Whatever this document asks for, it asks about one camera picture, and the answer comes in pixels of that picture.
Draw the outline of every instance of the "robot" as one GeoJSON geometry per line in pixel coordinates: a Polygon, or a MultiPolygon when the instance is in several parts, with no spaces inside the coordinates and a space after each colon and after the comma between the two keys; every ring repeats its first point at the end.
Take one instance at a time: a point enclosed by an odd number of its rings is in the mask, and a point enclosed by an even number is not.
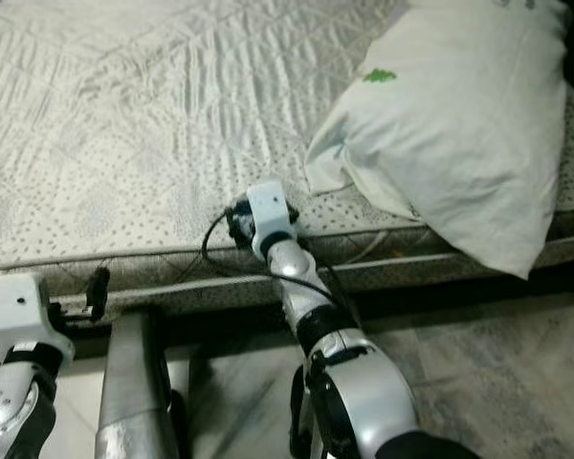
{"type": "MultiPolygon", "coordinates": [[[[277,279],[302,350],[291,393],[290,450],[296,459],[478,457],[420,429],[400,370],[330,293],[315,258],[298,243],[279,181],[251,186],[222,216],[238,245],[250,247],[277,279]]],[[[207,259],[206,242],[218,222],[205,240],[207,259]]],[[[47,319],[48,305],[38,276],[0,277],[0,459],[37,457],[55,422],[55,376],[74,350],[47,319]]],[[[180,455],[167,413],[166,367],[146,314],[126,314],[114,325],[97,459],[180,455]]]]}

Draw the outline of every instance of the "pillowcase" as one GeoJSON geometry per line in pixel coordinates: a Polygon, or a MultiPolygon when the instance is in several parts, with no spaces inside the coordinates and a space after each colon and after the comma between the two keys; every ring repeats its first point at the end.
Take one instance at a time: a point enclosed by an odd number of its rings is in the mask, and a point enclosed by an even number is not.
{"type": "Polygon", "coordinates": [[[398,14],[309,147],[311,191],[355,184],[376,208],[526,278],[555,207],[567,8],[413,0],[398,14]]]}

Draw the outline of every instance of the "bed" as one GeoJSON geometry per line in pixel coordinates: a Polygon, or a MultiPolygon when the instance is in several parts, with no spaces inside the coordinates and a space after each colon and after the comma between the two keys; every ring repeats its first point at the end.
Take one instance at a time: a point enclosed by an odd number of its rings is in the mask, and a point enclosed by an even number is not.
{"type": "MultiPolygon", "coordinates": [[[[302,159],[393,8],[387,0],[2,0],[0,273],[43,273],[68,311],[97,267],[107,318],[266,304],[268,279],[217,276],[212,219],[284,183],[309,249],[346,288],[494,275],[354,187],[312,197],[302,159]]],[[[537,266],[574,259],[574,91],[557,213],[537,266]]],[[[256,266],[220,227],[219,260],[256,266]]]]}

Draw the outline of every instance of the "tile floor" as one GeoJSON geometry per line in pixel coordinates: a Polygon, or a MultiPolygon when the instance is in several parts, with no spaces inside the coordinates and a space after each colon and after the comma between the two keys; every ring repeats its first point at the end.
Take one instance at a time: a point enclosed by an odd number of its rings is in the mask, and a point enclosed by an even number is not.
{"type": "MultiPolygon", "coordinates": [[[[431,433],[489,458],[574,459],[574,294],[389,317],[366,330],[401,367],[431,433]]],[[[193,459],[289,458],[298,350],[287,334],[167,355],[175,388],[188,392],[193,459]]],[[[103,365],[77,361],[59,378],[41,459],[93,457],[103,365]]]]}

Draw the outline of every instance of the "black wire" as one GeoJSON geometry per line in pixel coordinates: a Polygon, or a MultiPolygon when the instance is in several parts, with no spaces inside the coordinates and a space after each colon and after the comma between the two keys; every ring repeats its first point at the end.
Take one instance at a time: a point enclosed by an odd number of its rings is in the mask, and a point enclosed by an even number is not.
{"type": "Polygon", "coordinates": [[[334,267],[332,265],[330,265],[329,263],[323,262],[323,260],[319,260],[319,262],[327,270],[330,277],[334,281],[334,285],[336,286],[336,289],[338,290],[338,293],[340,294],[340,297],[342,300],[342,305],[344,307],[346,307],[346,309],[348,310],[349,313],[351,313],[351,316],[353,316],[353,319],[355,320],[355,323],[357,323],[357,326],[359,328],[363,328],[362,317],[360,316],[360,312],[357,309],[357,305],[355,304],[355,302],[350,298],[350,296],[346,292],[346,289],[344,288],[340,278],[338,277],[336,270],[334,270],[334,267]]]}
{"type": "Polygon", "coordinates": [[[210,258],[210,256],[209,256],[210,236],[212,235],[212,232],[214,231],[214,229],[217,228],[217,225],[219,225],[221,220],[223,220],[225,217],[227,217],[228,212],[229,212],[229,209],[226,208],[212,222],[209,229],[207,230],[207,233],[204,235],[204,240],[202,241],[202,249],[200,250],[200,252],[202,253],[202,258],[213,267],[213,269],[215,270],[216,273],[221,274],[225,277],[231,277],[236,273],[236,274],[245,274],[245,275],[263,275],[266,277],[270,277],[272,279],[285,280],[287,282],[292,282],[294,284],[298,284],[302,287],[306,287],[307,289],[310,289],[314,292],[317,292],[318,294],[325,296],[325,298],[327,298],[329,301],[331,301],[332,303],[334,303],[337,306],[346,307],[340,301],[338,301],[338,299],[335,296],[333,296],[332,294],[326,292],[324,289],[321,289],[314,284],[311,284],[310,282],[306,282],[305,280],[301,280],[301,279],[298,279],[296,277],[291,277],[289,275],[282,275],[282,274],[275,274],[275,273],[268,273],[268,272],[253,272],[253,271],[249,271],[249,270],[243,270],[240,267],[236,267],[234,265],[229,265],[229,264],[223,263],[223,262],[218,262],[217,260],[213,260],[212,258],[210,258]]]}

